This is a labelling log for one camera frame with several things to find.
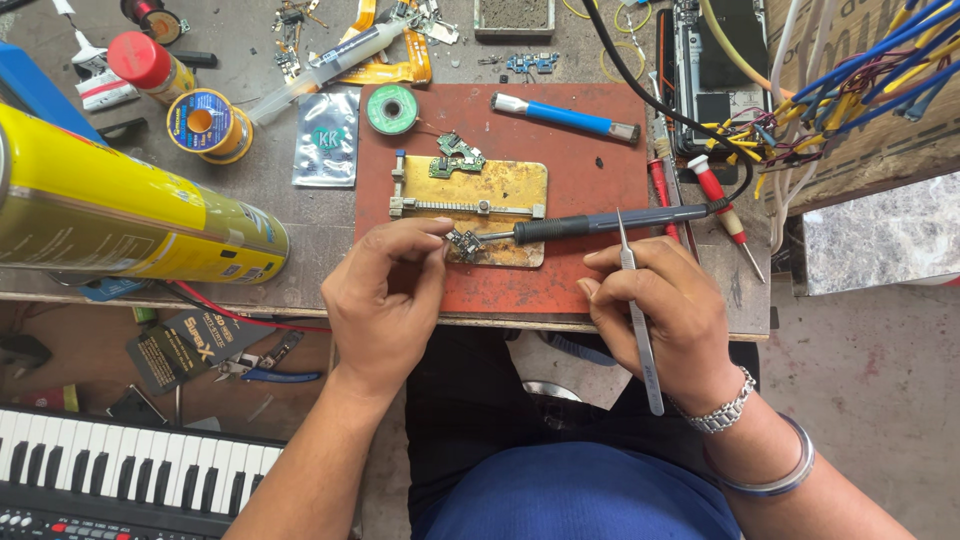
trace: man's left hand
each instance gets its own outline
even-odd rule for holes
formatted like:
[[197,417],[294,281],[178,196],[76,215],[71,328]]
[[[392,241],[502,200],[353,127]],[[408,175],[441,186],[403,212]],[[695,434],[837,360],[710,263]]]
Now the man's left hand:
[[[444,297],[448,218],[379,225],[347,253],[321,286],[337,367],[351,391],[392,399],[420,361]],[[388,294],[387,276],[401,260],[422,264],[412,294]]]

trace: hand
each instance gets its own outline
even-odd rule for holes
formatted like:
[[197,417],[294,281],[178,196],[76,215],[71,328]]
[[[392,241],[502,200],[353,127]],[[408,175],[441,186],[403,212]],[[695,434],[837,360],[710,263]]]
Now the hand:
[[[444,297],[449,243],[442,236],[452,230],[445,217],[379,225],[324,281],[320,292],[340,351],[337,370],[352,392],[392,399],[420,361]],[[387,276],[408,262],[422,265],[413,293],[388,294]]]
[[727,350],[726,303],[720,287],[693,256],[669,236],[631,242],[637,270],[619,270],[620,246],[584,257],[603,281],[577,281],[590,317],[613,357],[642,379],[636,337],[626,301],[647,315],[660,389],[687,414],[710,414],[743,387],[743,373]]

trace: workbench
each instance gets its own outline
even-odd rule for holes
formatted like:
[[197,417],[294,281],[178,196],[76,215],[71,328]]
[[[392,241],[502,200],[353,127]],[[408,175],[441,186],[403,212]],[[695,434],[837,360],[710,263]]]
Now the workbench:
[[[381,2],[379,8],[386,7]],[[579,1],[571,3],[582,9]],[[613,12],[619,2],[602,2],[609,31],[615,41],[629,41],[613,27]],[[668,8],[666,3],[654,6]],[[78,11],[74,22],[95,45],[106,47],[117,34],[136,27],[120,13],[115,0],[84,0],[75,2]],[[200,69],[197,78],[201,87],[220,91],[233,102],[265,96],[283,82],[273,60],[278,34],[271,32],[274,20],[272,4],[253,0],[230,2],[168,2],[167,8],[189,21],[191,30],[172,45],[172,50],[212,52],[220,60],[216,69]],[[601,44],[590,21],[571,13],[558,1],[556,7],[556,34],[549,44],[518,43],[490,45],[474,39],[472,31],[473,3],[445,0],[441,3],[444,20],[459,25],[461,39],[455,45],[439,43],[428,47],[432,62],[432,84],[496,83],[501,74],[508,74],[513,85],[523,82],[523,76],[508,70],[503,62],[496,65],[478,65],[477,60],[490,55],[556,51],[560,59],[555,72],[535,75],[537,83],[597,83],[610,84],[598,64]],[[646,8],[630,7],[635,25],[646,15]],[[356,4],[352,0],[323,0],[316,14],[329,29],[307,20],[300,41],[300,62],[306,65],[309,51],[322,52],[335,45],[346,28],[354,22]],[[620,25],[626,26],[621,14]],[[646,51],[650,71],[654,61],[656,17],[653,16],[636,37]],[[0,16],[0,38],[22,47],[53,80],[78,109],[80,98],[74,85],[79,82],[70,65],[70,59],[79,50],[73,29],[65,17],[57,15],[51,2],[34,2]],[[392,61],[406,56],[402,40],[388,49]],[[639,69],[639,61],[627,49],[619,49],[631,69]],[[645,87],[649,79],[642,77]],[[272,280],[261,285],[209,284],[198,289],[223,307],[246,312],[273,313],[325,317],[326,309],[320,296],[320,285],[349,250],[353,241],[355,197],[352,189],[304,188],[291,185],[294,138],[296,136],[297,107],[288,106],[272,121],[257,128],[251,150],[235,164],[219,166],[177,149],[166,134],[166,110],[153,99],[142,94],[138,100],[109,110],[85,113],[94,126],[102,128],[138,116],[145,117],[149,127],[142,128],[117,145],[117,150],[139,160],[204,184],[216,191],[265,209],[285,226],[291,238],[291,255],[284,269]],[[637,118],[623,122],[643,121]],[[647,108],[646,121],[653,119]],[[649,140],[650,155],[653,141]],[[51,149],[51,159],[56,149]],[[363,166],[363,156],[359,156]],[[646,164],[638,162],[637,170]],[[389,180],[390,171],[384,171]],[[766,253],[769,251],[769,222],[763,205],[753,200],[753,188],[737,200],[737,212],[749,237],[749,246],[764,273],[769,272]],[[682,194],[688,204],[703,202],[704,196],[696,184],[683,184]],[[651,188],[651,207],[659,206]],[[731,339],[762,340],[769,334],[770,285],[758,280],[731,239],[715,217],[693,223],[699,246],[701,263],[720,283],[727,297]],[[42,272],[0,269],[0,299],[44,302],[83,303],[87,300],[76,290],[53,282]],[[160,290],[145,289],[112,301],[115,305],[149,307],[186,307]],[[443,313],[441,323],[477,326],[498,326],[535,330],[593,331],[588,315],[572,313]]]

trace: silver bracelet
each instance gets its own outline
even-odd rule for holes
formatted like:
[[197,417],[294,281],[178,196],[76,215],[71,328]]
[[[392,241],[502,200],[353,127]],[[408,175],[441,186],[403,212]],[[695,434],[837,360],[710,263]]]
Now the silver bracelet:
[[754,386],[756,385],[756,381],[750,376],[750,372],[747,371],[746,368],[743,366],[736,367],[740,368],[740,371],[742,371],[743,375],[747,378],[743,382],[743,388],[740,390],[740,393],[733,398],[733,401],[720,405],[720,408],[710,414],[696,417],[690,416],[677,405],[677,402],[675,402],[673,398],[669,398],[670,403],[680,411],[681,416],[697,431],[716,433],[717,431],[723,431],[729,428],[734,422],[740,419],[740,413],[743,412],[743,404],[747,403],[747,398],[751,392],[754,391]]
[[787,424],[797,432],[797,436],[800,437],[801,444],[801,455],[800,462],[797,463],[797,466],[794,467],[793,471],[789,475],[783,477],[782,479],[772,481],[770,483],[744,483],[741,481],[734,480],[717,469],[716,464],[713,463],[713,460],[710,459],[707,450],[704,449],[704,459],[707,461],[707,465],[716,476],[723,482],[724,485],[732,489],[737,493],[742,493],[743,495],[749,495],[751,497],[775,497],[777,495],[783,495],[789,491],[793,491],[800,484],[804,483],[806,477],[810,476],[810,471],[813,470],[813,460],[817,452],[813,448],[813,442],[810,441],[810,436],[806,434],[806,431],[800,427],[800,424],[797,424],[789,416],[777,413],[780,415],[780,418],[786,421]]

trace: white piano key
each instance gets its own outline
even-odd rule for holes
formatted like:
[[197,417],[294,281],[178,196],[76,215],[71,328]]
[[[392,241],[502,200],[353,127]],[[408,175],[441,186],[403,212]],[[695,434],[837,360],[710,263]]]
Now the white piano key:
[[43,455],[43,464],[40,465],[40,476],[38,477],[37,485],[43,485],[44,479],[47,478],[47,464],[50,463],[50,452],[57,447],[57,442],[60,441],[60,428],[62,425],[62,418],[55,418],[53,416],[47,418],[47,427],[43,430],[43,444],[47,447],[47,451]]
[[173,433],[170,435],[170,441],[167,442],[167,455],[163,458],[164,461],[170,462],[170,475],[167,477],[166,494],[163,497],[163,504],[166,506],[175,504],[177,479],[180,477],[180,464],[183,461],[183,443],[185,441],[186,435]]
[[220,505],[224,499],[224,487],[227,483],[227,469],[230,466],[230,454],[233,446],[242,443],[217,441],[217,453],[213,456],[213,467],[217,469],[217,482],[213,487],[213,500],[210,503],[211,512],[220,512]]
[[86,461],[86,474],[84,474],[84,487],[82,493],[90,493],[90,480],[93,478],[93,462],[104,450],[104,443],[107,442],[107,424],[94,424],[90,430],[90,443],[86,449],[90,451],[90,458]]
[[194,436],[187,436],[183,441],[183,457],[180,458],[180,470],[177,472],[177,483],[173,499],[171,499],[170,490],[167,490],[168,506],[180,507],[183,501],[183,490],[186,487],[186,473],[190,470],[191,465],[197,464],[197,456],[200,453],[200,442],[200,437]]
[[123,469],[123,462],[128,457],[132,457],[136,451],[136,439],[140,435],[137,428],[123,428],[123,434],[120,437],[120,450],[117,452],[117,459],[113,467],[113,480],[110,482],[110,496],[116,497],[120,492],[120,471]]
[[147,484],[147,504],[154,502],[154,491],[156,490],[156,472],[163,463],[167,455],[167,443],[170,442],[170,433],[158,431],[154,435],[153,447],[150,449],[150,459],[154,461],[154,468],[150,472],[150,483]]
[[[220,513],[229,514],[230,512],[230,499],[233,495],[233,477],[239,472],[243,472],[244,465],[247,464],[247,449],[250,447],[246,443],[233,443],[233,448],[230,449],[230,462],[227,465],[227,474],[225,475],[224,482],[224,497],[220,502]],[[240,486],[241,493],[243,492],[243,486]]]
[[30,431],[27,432],[27,454],[23,458],[23,470],[20,472],[20,483],[27,483],[27,471],[30,470],[30,457],[36,445],[43,442],[43,433],[46,431],[48,416],[35,414],[30,420]]
[[3,477],[1,478],[4,481],[10,481],[10,466],[13,463],[13,447],[27,440],[27,435],[30,434],[30,422],[33,418],[33,414],[27,414],[26,412],[21,412],[16,417],[16,424],[13,426],[13,435],[10,438],[10,453],[7,454],[7,459],[4,461]]
[[113,489],[113,473],[117,467],[117,456],[120,455],[123,432],[123,426],[107,427],[107,439],[104,441],[104,452],[107,453],[107,468],[104,470],[104,483],[100,487],[100,495],[104,497],[109,497]]
[[193,490],[193,503],[190,508],[200,510],[201,499],[204,495],[204,480],[206,472],[213,466],[213,456],[217,453],[217,439],[202,439],[200,452],[197,454],[197,465],[200,473],[197,475],[197,488]]
[[13,430],[16,419],[21,413],[13,410],[3,411],[0,415],[0,480],[10,479],[11,450],[13,450]]
[[279,448],[265,448],[263,450],[263,464],[260,465],[260,474],[267,476],[267,473],[270,472],[270,469],[276,463],[276,460],[280,457]]
[[253,477],[260,474],[260,465],[263,463],[262,446],[250,445],[247,449],[247,462],[244,464],[243,471],[246,474],[243,480],[243,495],[240,496],[240,509],[247,505],[250,500],[250,490],[253,484]]
[[154,445],[154,435],[156,431],[140,430],[136,436],[136,448],[133,450],[133,457],[136,461],[133,463],[133,476],[130,482],[130,491],[127,493],[128,501],[136,500],[136,483],[140,478],[140,465],[143,465],[144,459],[150,458],[150,449]]
[[[66,479],[63,482],[63,489],[69,491],[73,487],[73,470],[76,465],[77,455],[80,452],[86,450],[86,447],[90,444],[90,432],[93,430],[92,422],[78,422],[77,423],[77,433],[73,437],[73,448],[70,449],[70,454],[65,454],[64,457],[67,460],[66,464]],[[86,463],[87,468],[90,466],[90,462]]]
[[80,424],[77,420],[64,420],[60,426],[60,440],[57,446],[63,448],[60,454],[60,471],[57,473],[57,489],[70,489],[70,484],[66,480],[66,471],[70,465],[70,453],[73,451],[73,439],[77,437],[77,426]]

